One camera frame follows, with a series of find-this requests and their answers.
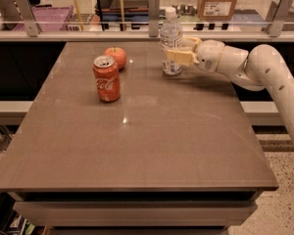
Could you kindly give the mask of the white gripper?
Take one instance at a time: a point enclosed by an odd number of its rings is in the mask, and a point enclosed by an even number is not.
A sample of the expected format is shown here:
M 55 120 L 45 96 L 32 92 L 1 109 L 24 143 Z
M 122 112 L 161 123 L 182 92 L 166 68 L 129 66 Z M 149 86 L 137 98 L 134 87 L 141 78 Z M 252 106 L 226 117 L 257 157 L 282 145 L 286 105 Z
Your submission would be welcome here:
M 225 44 L 216 40 L 203 41 L 198 37 L 184 36 L 183 46 L 191 51 L 167 49 L 166 57 L 181 65 L 190 67 L 195 65 L 200 71 L 214 73 L 217 71 Z

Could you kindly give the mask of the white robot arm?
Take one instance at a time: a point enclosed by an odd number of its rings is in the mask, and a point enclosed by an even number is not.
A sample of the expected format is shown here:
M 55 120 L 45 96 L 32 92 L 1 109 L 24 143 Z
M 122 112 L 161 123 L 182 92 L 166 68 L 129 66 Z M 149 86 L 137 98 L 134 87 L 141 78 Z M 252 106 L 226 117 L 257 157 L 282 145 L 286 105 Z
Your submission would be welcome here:
M 184 37 L 179 47 L 167 47 L 165 57 L 186 67 L 219 73 L 250 91 L 266 89 L 294 145 L 294 77 L 280 53 L 267 44 L 250 52 L 216 40 Z

